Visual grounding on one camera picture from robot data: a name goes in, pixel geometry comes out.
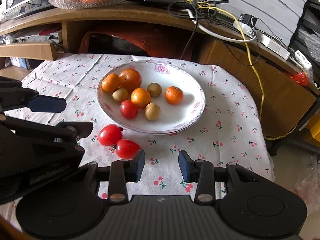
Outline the red cherry tomato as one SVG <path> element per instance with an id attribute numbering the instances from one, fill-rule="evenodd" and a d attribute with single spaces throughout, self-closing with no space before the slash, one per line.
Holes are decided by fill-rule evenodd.
<path id="1" fill-rule="evenodd" d="M 123 138 L 122 131 L 117 125 L 107 125 L 98 134 L 98 141 L 104 146 L 116 145 Z"/>
<path id="2" fill-rule="evenodd" d="M 138 115 L 138 107 L 130 100 L 125 100 L 120 104 L 120 113 L 125 119 L 132 120 Z"/>
<path id="3" fill-rule="evenodd" d="M 116 145 L 116 155 L 121 159 L 132 159 L 138 150 L 140 146 L 128 139 L 121 139 Z"/>

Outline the small orange tangerine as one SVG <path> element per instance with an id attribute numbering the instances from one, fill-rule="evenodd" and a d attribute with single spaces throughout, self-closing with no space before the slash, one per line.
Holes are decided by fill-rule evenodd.
<path id="1" fill-rule="evenodd" d="M 144 109 L 151 103 L 151 96 L 144 88 L 136 88 L 131 93 L 131 101 L 139 108 Z"/>

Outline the large orange persimmon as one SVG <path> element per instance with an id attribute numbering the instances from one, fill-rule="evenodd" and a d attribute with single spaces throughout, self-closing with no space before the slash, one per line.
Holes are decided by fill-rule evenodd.
<path id="1" fill-rule="evenodd" d="M 120 87 L 125 88 L 129 93 L 139 88 L 142 84 L 142 77 L 135 69 L 126 68 L 119 74 Z"/>

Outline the small brown longan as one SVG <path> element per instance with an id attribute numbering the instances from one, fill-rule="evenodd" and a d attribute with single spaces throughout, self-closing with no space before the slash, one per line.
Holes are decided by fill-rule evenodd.
<path id="1" fill-rule="evenodd" d="M 158 97 L 162 93 L 162 87 L 158 83 L 151 83 L 147 87 L 147 91 L 151 97 Z"/>

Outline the white floral plate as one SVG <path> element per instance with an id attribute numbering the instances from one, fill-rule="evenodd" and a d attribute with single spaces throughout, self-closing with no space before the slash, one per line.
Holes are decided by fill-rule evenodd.
<path id="1" fill-rule="evenodd" d="M 180 88 L 184 99 L 178 105 L 169 104 L 164 95 L 152 98 L 151 102 L 159 105 L 160 117 L 155 121 L 146 119 L 144 111 L 139 110 L 133 120 L 125 119 L 120 113 L 120 105 L 116 103 L 111 93 L 103 91 L 101 83 L 97 89 L 97 99 L 100 107 L 116 124 L 132 131 L 148 134 L 170 134 L 181 131 L 193 125 L 204 112 L 206 97 L 201 85 L 185 70 L 161 61 L 138 60 L 125 63 L 109 70 L 107 74 L 120 74 L 126 68 L 133 68 L 142 76 L 142 88 L 156 82 L 165 90 L 170 86 Z"/>

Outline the cherry print tablecloth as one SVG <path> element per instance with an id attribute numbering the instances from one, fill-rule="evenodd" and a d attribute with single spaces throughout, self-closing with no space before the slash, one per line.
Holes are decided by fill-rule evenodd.
<path id="1" fill-rule="evenodd" d="M 97 101 L 100 79 L 112 68 L 137 61 L 136 56 L 107 54 L 64 55 L 45 61 L 22 81 L 24 87 L 67 101 L 60 114 L 33 113 L 27 108 L 9 112 L 10 116 L 55 125 L 60 121 L 90 121 L 91 135 L 80 141 L 85 149 L 82 163 L 110 165 L 117 160 L 112 148 L 101 145 L 98 133 L 112 120 Z M 135 141 L 146 153 L 142 179 L 127 186 L 129 194 L 195 194 L 194 184 L 185 183 L 178 168 L 178 152 L 186 150 L 193 159 L 204 159 L 217 167 L 227 163 L 241 166 L 274 180 L 269 156 L 254 100 L 245 86 L 219 66 L 161 59 L 158 71 L 179 66 L 203 88 L 206 106 L 200 120 L 188 129 L 169 135 L 148 135 L 125 129 L 125 138 Z"/>

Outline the wooden tv stand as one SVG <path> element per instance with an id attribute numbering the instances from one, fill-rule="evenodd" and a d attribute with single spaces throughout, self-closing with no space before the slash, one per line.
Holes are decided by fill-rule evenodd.
<path id="1" fill-rule="evenodd" d="M 232 74 L 249 90 L 261 110 L 263 133 L 278 137 L 302 128 L 319 107 L 319 91 L 291 79 L 298 69 L 261 45 L 222 42 L 195 31 L 190 20 L 175 18 L 161 9 L 130 3 L 101 9 L 50 9 L 1 24 L 1 34 L 29 27 L 61 25 L 62 45 L 84 51 L 86 34 L 115 34 L 128 38 L 150 56 L 215 64 Z"/>

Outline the yellow box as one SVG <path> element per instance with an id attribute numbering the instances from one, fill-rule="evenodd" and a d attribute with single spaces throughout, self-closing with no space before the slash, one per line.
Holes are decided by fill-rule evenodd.
<path id="1" fill-rule="evenodd" d="M 319 114 L 314 115 L 308 123 L 308 128 L 310 129 L 310 132 L 313 137 L 319 134 L 319 126 L 320 126 L 320 115 Z"/>

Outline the small red ornament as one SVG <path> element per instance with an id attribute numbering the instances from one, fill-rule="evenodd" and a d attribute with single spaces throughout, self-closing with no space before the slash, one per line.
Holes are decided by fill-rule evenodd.
<path id="1" fill-rule="evenodd" d="M 293 79 L 296 83 L 298 83 L 301 86 L 307 87 L 309 85 L 308 76 L 304 72 L 300 72 L 296 75 L 291 76 L 291 79 Z"/>

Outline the white modem box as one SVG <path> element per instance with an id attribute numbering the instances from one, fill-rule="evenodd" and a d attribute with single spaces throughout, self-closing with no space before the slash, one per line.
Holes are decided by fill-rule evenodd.
<path id="1" fill-rule="evenodd" d="M 282 57 L 284 60 L 288 60 L 290 52 L 287 49 L 285 49 L 282 45 L 280 45 L 278 42 L 271 39 L 267 35 L 263 34 L 261 31 L 257 31 L 256 36 L 259 42 L 263 44 L 266 48 L 270 49 L 278 56 Z"/>

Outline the white power strip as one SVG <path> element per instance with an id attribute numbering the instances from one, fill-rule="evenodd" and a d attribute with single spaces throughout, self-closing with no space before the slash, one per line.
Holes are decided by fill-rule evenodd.
<path id="1" fill-rule="evenodd" d="M 244 33 L 245 36 L 248 36 L 250 38 L 257 37 L 255 28 L 250 25 L 247 25 L 247 24 L 239 22 L 239 21 L 238 22 L 234 21 L 233 27 L 235 29 L 237 29 L 238 31 L 240 31 L 240 29 L 242 29 L 242 32 Z"/>

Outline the black metal shelf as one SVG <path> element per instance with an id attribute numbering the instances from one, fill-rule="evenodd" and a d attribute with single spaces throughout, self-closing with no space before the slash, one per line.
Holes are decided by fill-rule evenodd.
<path id="1" fill-rule="evenodd" d="M 319 89 L 319 0 L 306 0 L 297 28 L 290 40 L 290 47 L 307 65 L 311 83 Z"/>

